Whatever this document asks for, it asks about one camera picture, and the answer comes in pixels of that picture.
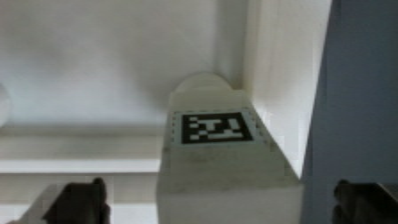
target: black square marker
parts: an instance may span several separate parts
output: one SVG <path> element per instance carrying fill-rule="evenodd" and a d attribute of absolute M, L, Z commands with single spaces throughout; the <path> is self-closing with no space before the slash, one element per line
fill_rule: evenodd
<path fill-rule="evenodd" d="M 252 141 L 241 113 L 190 114 L 181 120 L 182 144 Z"/>

